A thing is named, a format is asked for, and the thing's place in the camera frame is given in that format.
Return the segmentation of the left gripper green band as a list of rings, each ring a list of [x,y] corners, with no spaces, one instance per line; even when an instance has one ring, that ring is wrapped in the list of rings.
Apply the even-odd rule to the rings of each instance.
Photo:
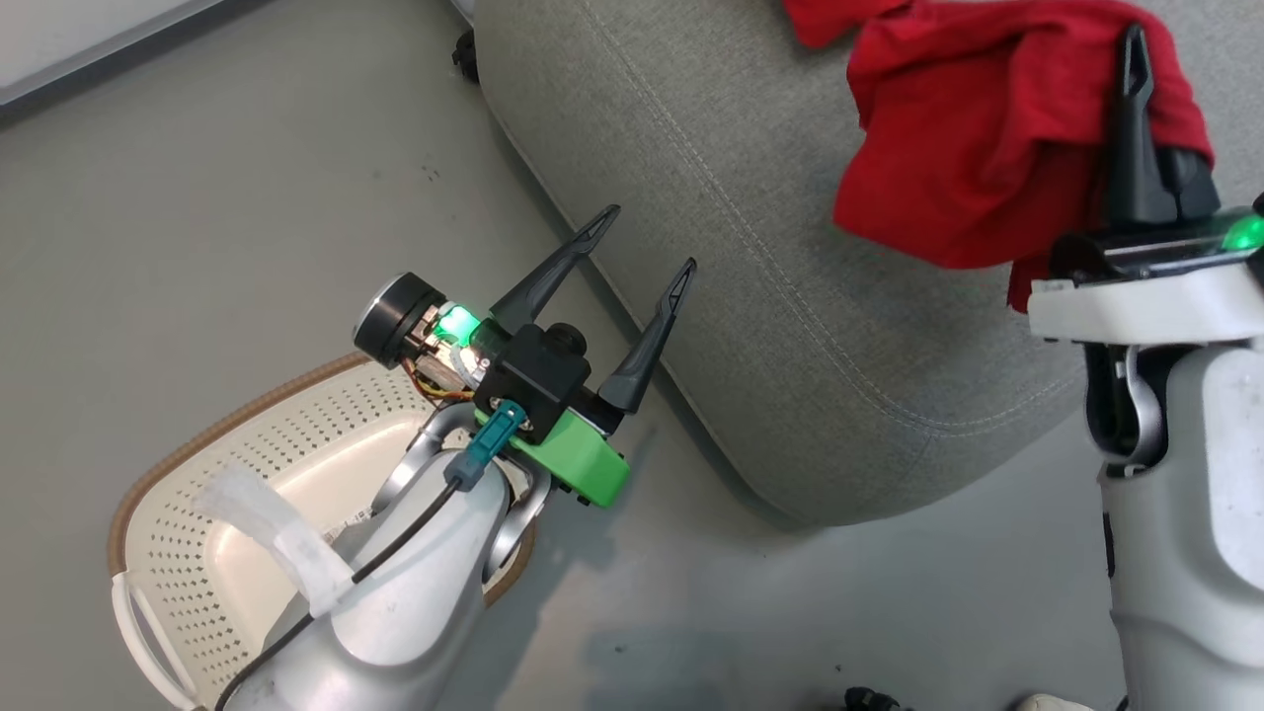
[[[518,405],[525,420],[511,449],[541,464],[583,504],[609,509],[629,478],[627,461],[605,440],[621,417],[586,390],[592,366],[581,333],[564,324],[545,330],[533,320],[619,214],[619,205],[597,213],[484,318],[417,275],[398,275],[362,312],[354,329],[356,349],[383,367],[404,366],[415,376],[425,358],[437,361],[461,385],[441,397],[473,402],[483,423],[503,402]],[[696,275],[696,261],[683,262],[641,337],[597,388],[597,396],[617,411],[640,410]]]

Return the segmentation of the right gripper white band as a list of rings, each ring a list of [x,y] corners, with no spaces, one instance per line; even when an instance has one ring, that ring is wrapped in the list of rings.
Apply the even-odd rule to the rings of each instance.
[[[1154,89],[1144,27],[1127,27],[1111,97],[1103,219],[1111,228],[1192,221],[1057,239],[1048,278],[1034,280],[1026,305],[1034,337],[1146,347],[1261,337],[1261,199],[1215,214],[1221,202],[1205,154],[1155,147]]]

